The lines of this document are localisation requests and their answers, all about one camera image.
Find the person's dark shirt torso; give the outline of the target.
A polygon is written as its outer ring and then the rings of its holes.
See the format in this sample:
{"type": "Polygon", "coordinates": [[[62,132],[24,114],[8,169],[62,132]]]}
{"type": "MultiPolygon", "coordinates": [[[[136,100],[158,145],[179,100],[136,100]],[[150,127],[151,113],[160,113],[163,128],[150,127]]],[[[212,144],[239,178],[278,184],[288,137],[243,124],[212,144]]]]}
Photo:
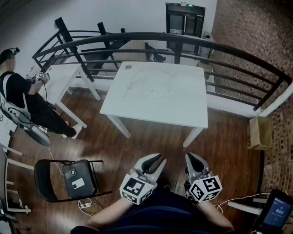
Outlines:
{"type": "Polygon", "coordinates": [[[210,223],[190,200],[168,189],[156,189],[140,205],[98,231],[84,225],[70,234],[235,234],[210,223]]]}

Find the person's right forearm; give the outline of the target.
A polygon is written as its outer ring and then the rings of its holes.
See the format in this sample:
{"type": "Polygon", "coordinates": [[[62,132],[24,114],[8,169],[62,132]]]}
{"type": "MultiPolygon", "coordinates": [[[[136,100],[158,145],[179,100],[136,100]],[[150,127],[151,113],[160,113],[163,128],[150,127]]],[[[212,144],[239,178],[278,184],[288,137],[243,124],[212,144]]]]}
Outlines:
{"type": "Polygon", "coordinates": [[[210,223],[219,227],[224,233],[234,231],[232,223],[211,202],[205,201],[197,203],[195,206],[210,223]]]}

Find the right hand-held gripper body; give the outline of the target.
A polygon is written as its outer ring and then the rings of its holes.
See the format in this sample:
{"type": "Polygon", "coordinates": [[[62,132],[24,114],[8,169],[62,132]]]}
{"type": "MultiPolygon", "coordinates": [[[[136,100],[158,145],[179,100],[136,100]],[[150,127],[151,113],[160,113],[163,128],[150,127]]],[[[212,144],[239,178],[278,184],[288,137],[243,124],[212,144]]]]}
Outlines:
{"type": "Polygon", "coordinates": [[[184,184],[187,199],[194,203],[202,203],[215,199],[222,191],[222,185],[217,175],[212,173],[188,178],[184,184]]]}

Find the white low bench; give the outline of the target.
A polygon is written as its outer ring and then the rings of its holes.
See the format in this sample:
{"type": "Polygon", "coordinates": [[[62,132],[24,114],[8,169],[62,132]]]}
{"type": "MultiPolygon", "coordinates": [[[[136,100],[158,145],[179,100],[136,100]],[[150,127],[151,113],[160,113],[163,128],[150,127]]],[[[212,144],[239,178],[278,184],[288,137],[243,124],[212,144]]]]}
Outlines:
{"type": "Polygon", "coordinates": [[[247,203],[229,201],[227,205],[237,210],[260,216],[267,200],[268,200],[267,198],[254,197],[252,200],[249,200],[247,203]]]}

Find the grey stool seat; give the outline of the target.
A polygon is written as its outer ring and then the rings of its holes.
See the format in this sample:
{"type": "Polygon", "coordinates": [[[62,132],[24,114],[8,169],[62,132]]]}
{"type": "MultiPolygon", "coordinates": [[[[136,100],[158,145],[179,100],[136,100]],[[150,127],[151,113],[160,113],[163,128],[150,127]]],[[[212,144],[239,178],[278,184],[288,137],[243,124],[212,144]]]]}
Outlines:
{"type": "Polygon", "coordinates": [[[33,126],[32,128],[24,129],[24,132],[40,145],[47,148],[51,147],[51,141],[48,135],[42,130],[40,130],[38,127],[33,126]]]}

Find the person's left forearm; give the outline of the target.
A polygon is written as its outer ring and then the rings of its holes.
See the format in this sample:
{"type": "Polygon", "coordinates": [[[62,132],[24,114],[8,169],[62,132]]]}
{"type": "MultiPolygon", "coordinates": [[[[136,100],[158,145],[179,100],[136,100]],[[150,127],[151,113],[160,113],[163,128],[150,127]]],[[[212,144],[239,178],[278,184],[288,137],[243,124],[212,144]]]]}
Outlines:
{"type": "Polygon", "coordinates": [[[93,215],[86,222],[86,226],[95,230],[102,230],[119,220],[134,203],[125,198],[120,198],[110,206],[93,215]]]}

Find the cardboard box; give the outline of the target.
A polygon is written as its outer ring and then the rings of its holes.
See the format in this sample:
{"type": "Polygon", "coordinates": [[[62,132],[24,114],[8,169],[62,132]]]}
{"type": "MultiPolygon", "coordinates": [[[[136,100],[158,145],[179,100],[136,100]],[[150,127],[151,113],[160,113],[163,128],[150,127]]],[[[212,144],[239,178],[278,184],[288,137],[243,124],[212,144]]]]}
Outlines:
{"type": "Polygon", "coordinates": [[[248,149],[266,151],[272,147],[271,121],[266,117],[254,117],[247,125],[248,149]]]}

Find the white smartphone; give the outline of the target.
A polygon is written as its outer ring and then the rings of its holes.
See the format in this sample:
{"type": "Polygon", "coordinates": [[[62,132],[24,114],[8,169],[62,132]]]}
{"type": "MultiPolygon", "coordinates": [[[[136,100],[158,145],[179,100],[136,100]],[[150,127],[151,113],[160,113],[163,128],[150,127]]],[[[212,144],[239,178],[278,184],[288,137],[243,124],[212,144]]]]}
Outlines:
{"type": "Polygon", "coordinates": [[[82,178],[79,178],[78,180],[75,180],[72,182],[72,186],[74,189],[78,189],[84,185],[85,185],[85,182],[82,178]]]}

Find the white side table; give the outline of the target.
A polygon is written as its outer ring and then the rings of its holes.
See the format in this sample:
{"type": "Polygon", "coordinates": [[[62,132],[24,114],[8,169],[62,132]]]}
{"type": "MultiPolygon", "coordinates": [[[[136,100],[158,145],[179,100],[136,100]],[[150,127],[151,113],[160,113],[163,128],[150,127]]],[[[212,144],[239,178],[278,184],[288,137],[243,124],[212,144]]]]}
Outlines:
{"type": "Polygon", "coordinates": [[[69,117],[75,120],[78,126],[87,128],[87,125],[61,102],[61,99],[77,76],[82,78],[86,87],[91,91],[96,100],[101,99],[81,66],[78,64],[52,65],[46,73],[49,74],[50,79],[48,83],[41,88],[39,94],[50,104],[56,105],[69,117]]]}

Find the black hard case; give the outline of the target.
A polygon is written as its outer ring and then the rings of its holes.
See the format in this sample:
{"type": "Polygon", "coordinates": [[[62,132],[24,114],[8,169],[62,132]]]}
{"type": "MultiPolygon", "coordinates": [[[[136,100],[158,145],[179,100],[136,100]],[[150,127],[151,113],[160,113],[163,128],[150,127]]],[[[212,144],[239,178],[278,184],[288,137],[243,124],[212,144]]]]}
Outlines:
{"type": "Polygon", "coordinates": [[[62,172],[70,198],[89,197],[97,193],[97,185],[89,161],[80,160],[64,164],[62,172]]]}

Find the white square table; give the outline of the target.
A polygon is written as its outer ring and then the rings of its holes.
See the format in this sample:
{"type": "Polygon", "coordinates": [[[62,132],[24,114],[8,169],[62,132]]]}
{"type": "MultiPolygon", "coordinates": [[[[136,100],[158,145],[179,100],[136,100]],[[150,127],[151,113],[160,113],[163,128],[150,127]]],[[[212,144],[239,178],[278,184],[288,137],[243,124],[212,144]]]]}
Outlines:
{"type": "Polygon", "coordinates": [[[204,69],[195,66],[124,61],[100,113],[127,138],[131,133],[120,118],[192,127],[187,148],[208,127],[204,69]]]}

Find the black metal railing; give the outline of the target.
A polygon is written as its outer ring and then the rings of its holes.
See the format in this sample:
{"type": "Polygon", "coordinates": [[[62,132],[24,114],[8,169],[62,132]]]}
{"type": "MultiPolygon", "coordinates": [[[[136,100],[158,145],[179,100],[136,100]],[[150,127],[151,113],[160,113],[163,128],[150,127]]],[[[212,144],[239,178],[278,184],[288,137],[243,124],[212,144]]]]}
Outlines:
{"type": "Polygon", "coordinates": [[[216,89],[228,90],[233,93],[257,99],[258,103],[252,103],[216,91],[207,91],[210,95],[250,105],[255,111],[261,108],[282,82],[287,82],[288,85],[291,85],[293,81],[292,78],[281,70],[252,54],[231,46],[211,42],[206,39],[178,34],[175,35],[171,33],[125,32],[124,29],[121,30],[121,33],[97,32],[97,36],[71,36],[71,31],[67,29],[62,18],[56,19],[55,25],[57,26],[58,31],[33,55],[33,59],[42,71],[48,68],[49,65],[55,64],[58,60],[64,62],[66,59],[74,57],[76,59],[76,64],[81,64],[89,80],[94,81],[101,77],[100,72],[117,73],[118,65],[127,61],[127,58],[115,59],[114,53],[127,53],[130,55],[135,53],[144,54],[146,61],[159,63],[165,61],[166,55],[171,56],[175,64],[179,64],[181,58],[193,59],[206,64],[233,69],[267,83],[270,86],[268,89],[230,75],[215,73],[208,69],[204,70],[205,75],[212,75],[217,78],[229,80],[264,93],[264,96],[258,96],[227,85],[206,81],[207,86],[213,86],[216,89]],[[184,44],[215,50],[246,60],[274,74],[278,79],[277,81],[271,81],[259,74],[235,65],[184,53],[184,44]]]}

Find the black tablet screen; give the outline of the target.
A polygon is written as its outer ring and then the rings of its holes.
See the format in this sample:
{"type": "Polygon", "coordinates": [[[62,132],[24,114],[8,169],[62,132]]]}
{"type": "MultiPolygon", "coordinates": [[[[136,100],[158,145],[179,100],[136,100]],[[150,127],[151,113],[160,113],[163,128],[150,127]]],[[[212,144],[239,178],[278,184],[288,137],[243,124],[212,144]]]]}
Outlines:
{"type": "Polygon", "coordinates": [[[283,234],[283,228],[292,211],[293,197],[273,189],[252,231],[261,234],[283,234]]]}

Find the black framed glass door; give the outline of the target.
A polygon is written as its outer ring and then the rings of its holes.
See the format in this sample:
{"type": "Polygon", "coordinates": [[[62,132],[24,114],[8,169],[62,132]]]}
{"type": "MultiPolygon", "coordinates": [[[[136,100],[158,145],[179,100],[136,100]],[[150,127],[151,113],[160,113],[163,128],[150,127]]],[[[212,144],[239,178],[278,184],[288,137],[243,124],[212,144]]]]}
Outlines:
{"type": "Polygon", "coordinates": [[[205,10],[192,4],[166,3],[167,33],[201,37],[205,10]]]}

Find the black folding chair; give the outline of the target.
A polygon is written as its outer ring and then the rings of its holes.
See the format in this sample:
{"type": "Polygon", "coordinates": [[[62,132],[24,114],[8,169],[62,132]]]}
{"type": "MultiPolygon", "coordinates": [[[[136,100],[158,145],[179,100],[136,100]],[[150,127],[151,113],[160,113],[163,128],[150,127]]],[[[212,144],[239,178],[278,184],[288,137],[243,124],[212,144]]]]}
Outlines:
{"type": "Polygon", "coordinates": [[[71,202],[71,201],[78,201],[78,200],[82,200],[82,199],[87,199],[87,198],[94,198],[94,197],[99,197],[99,196],[104,196],[104,195],[108,195],[111,194],[112,191],[106,191],[106,192],[102,192],[99,184],[98,184],[98,180],[97,180],[97,176],[95,173],[95,169],[93,167],[94,163],[102,163],[102,160],[88,160],[90,165],[91,165],[91,169],[93,171],[93,176],[97,185],[97,193],[94,195],[91,195],[89,197],[79,197],[79,198],[67,198],[67,199],[58,199],[53,186],[52,186],[52,181],[51,181],[51,175],[50,175],[50,165],[51,163],[61,163],[62,166],[64,164],[68,164],[68,163],[72,163],[74,161],[70,161],[70,160],[39,160],[34,167],[34,180],[35,180],[35,186],[36,189],[40,195],[41,198],[43,198],[44,200],[51,202],[51,203],[57,203],[57,202],[71,202]]]}

